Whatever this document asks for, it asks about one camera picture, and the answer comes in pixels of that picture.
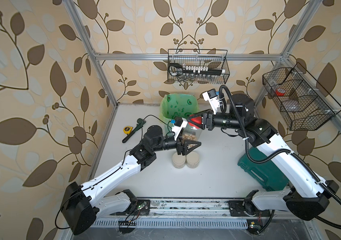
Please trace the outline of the clear peanut jar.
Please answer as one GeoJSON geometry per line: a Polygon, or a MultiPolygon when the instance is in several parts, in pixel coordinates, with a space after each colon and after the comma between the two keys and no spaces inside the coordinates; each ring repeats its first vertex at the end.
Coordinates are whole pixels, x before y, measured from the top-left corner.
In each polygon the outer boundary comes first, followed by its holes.
{"type": "Polygon", "coordinates": [[[181,142],[185,141],[195,141],[198,142],[199,137],[202,133],[202,129],[196,127],[195,125],[191,125],[188,123],[186,127],[181,131],[181,142]]]}

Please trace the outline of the red jar lid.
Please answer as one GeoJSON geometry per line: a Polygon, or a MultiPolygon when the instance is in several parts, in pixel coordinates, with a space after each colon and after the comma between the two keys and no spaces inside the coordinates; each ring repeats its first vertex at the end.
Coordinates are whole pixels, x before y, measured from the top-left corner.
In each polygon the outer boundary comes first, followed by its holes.
{"type": "Polygon", "coordinates": [[[187,118],[187,122],[191,127],[198,128],[198,129],[204,129],[203,125],[203,119],[201,117],[193,118],[193,115],[190,115],[187,118]]]}

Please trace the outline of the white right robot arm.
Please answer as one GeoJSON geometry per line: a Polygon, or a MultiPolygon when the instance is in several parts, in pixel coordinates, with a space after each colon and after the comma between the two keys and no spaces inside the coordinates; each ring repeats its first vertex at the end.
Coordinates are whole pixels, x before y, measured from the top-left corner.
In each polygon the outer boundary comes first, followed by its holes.
{"type": "Polygon", "coordinates": [[[219,90],[203,93],[211,110],[190,115],[189,123],[200,129],[235,129],[244,140],[245,154],[255,164],[273,162],[292,184],[281,191],[252,191],[248,196],[251,204],[258,210],[288,211],[301,220],[317,219],[333,228],[341,225],[322,217],[334,199],[341,206],[341,198],[336,195],[338,184],[326,181],[313,171],[284,141],[278,131],[266,120],[254,116],[254,101],[245,94],[232,94],[227,86],[219,90]]]}

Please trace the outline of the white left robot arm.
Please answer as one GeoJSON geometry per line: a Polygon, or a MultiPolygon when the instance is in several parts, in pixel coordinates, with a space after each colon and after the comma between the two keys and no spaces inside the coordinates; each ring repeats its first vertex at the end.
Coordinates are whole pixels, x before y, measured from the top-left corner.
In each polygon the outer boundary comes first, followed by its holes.
{"type": "Polygon", "coordinates": [[[75,236],[90,228],[98,214],[134,213],[138,200],[130,190],[123,190],[112,197],[107,197],[107,194],[148,167],[157,158],[157,152],[176,150],[178,155],[187,156],[200,146],[201,142],[165,137],[162,128],[153,125],[117,165],[85,183],[73,182],[68,185],[59,212],[75,236]]]}

